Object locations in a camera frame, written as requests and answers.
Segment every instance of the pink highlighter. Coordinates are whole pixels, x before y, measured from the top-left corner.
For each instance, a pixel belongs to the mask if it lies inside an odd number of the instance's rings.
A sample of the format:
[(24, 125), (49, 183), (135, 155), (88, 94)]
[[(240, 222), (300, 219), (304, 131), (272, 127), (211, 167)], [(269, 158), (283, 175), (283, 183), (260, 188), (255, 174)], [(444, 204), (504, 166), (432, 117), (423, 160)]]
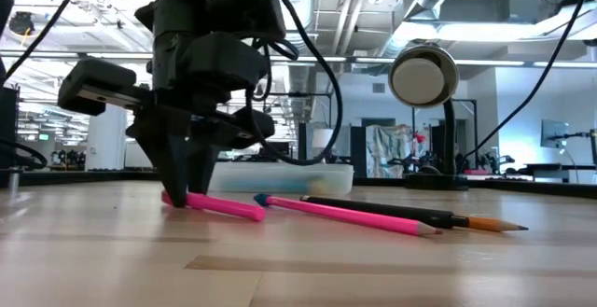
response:
[[(166, 190), (161, 192), (161, 200), (166, 204), (172, 205), (170, 195), (168, 195)], [(261, 207), (191, 192), (187, 194), (187, 206), (197, 210), (211, 210), (232, 216), (249, 218), (256, 222), (260, 222), (265, 218), (265, 209)]]
[(254, 200), (262, 206), (276, 205), (286, 209), (299, 210), (318, 216), (335, 218), (362, 226), (406, 233), (413, 236), (441, 234), (441, 230), (412, 219), (363, 213), (321, 204), (282, 199), (266, 194), (258, 194), (254, 197)]

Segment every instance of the pencil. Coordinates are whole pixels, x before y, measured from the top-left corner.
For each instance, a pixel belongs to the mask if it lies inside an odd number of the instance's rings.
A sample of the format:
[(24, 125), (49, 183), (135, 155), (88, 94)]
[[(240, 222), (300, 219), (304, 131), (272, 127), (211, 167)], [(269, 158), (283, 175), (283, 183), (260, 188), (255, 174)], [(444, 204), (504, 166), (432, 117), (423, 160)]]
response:
[(497, 218), (458, 216), (451, 211), (413, 208), (397, 205), (337, 200), (314, 196), (303, 196), (303, 202), (310, 202), (337, 208), (356, 210), (365, 213), (401, 217), (421, 221), (435, 228), (452, 229), (453, 227), (471, 228), (488, 231), (528, 230), (528, 228), (505, 222)]
[(355, 210), (282, 199), (266, 194), (258, 194), (254, 199), (262, 206), (275, 205), (286, 209), (298, 210), (304, 213), (315, 214), (327, 218), (334, 218), (366, 227), (406, 233), (413, 236), (441, 234), (441, 230), (437, 230), (436, 228), (430, 227), (422, 222), (412, 219), (363, 213)]

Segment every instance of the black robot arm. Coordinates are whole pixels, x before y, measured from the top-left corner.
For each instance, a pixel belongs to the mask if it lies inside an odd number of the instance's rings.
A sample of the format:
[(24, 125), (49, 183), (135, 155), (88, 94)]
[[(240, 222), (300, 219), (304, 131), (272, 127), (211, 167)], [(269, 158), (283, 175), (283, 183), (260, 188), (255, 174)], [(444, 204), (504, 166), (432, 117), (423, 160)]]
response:
[(236, 35), (285, 36), (278, 0), (157, 0), (135, 16), (154, 34), (147, 70), (151, 91), (135, 73), (98, 59), (79, 62), (64, 80), (58, 105), (97, 116), (105, 104), (135, 115), (126, 134), (136, 139), (177, 207), (187, 191), (205, 193), (221, 149), (245, 148), (274, 134), (269, 115), (245, 107), (216, 110), (231, 91), (253, 90), (269, 61)]

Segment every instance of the clear plastic box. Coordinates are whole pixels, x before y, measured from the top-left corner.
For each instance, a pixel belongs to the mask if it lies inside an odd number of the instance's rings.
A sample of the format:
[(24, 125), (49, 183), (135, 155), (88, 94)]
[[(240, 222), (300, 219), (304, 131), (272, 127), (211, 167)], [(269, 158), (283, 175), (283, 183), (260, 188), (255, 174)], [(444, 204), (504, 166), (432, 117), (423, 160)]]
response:
[(345, 195), (353, 188), (353, 166), (295, 166), (275, 162), (219, 162), (211, 191)]

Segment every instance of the wooden tabletop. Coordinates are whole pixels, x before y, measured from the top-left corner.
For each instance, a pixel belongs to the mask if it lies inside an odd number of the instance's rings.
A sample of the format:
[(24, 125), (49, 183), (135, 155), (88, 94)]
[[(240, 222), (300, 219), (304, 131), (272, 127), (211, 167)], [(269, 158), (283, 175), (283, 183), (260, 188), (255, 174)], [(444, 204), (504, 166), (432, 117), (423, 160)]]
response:
[(173, 209), (160, 191), (106, 182), (0, 193), (2, 305), (597, 305), (596, 201), (481, 189), (349, 196), (530, 228), (417, 238), (279, 208), (261, 223)]

